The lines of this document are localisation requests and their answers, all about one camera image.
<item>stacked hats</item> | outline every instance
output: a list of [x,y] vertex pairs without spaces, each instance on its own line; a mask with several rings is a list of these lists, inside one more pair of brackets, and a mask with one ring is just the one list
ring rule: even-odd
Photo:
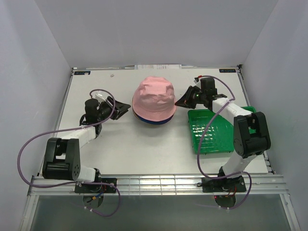
[[133,96],[135,116],[149,124],[165,124],[173,117],[177,107],[172,83],[163,77],[147,77]]

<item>green plastic tray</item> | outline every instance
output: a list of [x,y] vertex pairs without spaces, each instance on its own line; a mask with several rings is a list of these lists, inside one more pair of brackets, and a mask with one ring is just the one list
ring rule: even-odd
[[[254,107],[243,109],[256,112]],[[188,111],[188,121],[192,132],[194,152],[197,154],[201,135],[215,113],[209,110]],[[202,141],[201,154],[233,152],[233,125],[220,115],[214,119]]]

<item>white wall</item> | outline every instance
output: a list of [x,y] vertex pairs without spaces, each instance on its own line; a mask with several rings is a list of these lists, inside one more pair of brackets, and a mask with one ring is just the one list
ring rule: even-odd
[[36,0],[71,67],[242,64],[277,0]]
[[[54,128],[70,67],[33,0],[0,0],[0,230],[18,230],[28,186],[16,167],[21,146]],[[36,174],[46,139],[22,157],[28,179]]]
[[269,160],[284,174],[302,230],[308,230],[308,1],[279,0],[244,63],[253,106],[267,116]]

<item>hat brim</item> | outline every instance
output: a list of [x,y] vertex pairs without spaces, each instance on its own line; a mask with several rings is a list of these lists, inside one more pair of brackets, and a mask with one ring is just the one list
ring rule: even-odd
[[146,120],[150,120],[154,122],[159,122],[159,121],[169,119],[170,117],[174,115],[177,109],[176,105],[174,105],[172,108],[168,110],[164,110],[162,112],[150,112],[150,111],[143,109],[138,104],[136,104],[136,102],[134,101],[134,98],[132,100],[132,107],[133,107],[134,112],[137,115],[139,115],[140,117]]

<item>glass panel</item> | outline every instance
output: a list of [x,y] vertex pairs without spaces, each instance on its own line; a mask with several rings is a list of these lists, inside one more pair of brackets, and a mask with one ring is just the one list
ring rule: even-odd
[[[237,195],[239,202],[243,195]],[[83,206],[82,196],[40,196],[32,231],[91,230],[237,230],[288,231],[279,195],[250,195],[239,208],[200,207],[216,205],[213,196],[123,196],[119,211],[103,218]],[[116,196],[105,196],[98,209],[110,213],[117,204]]]

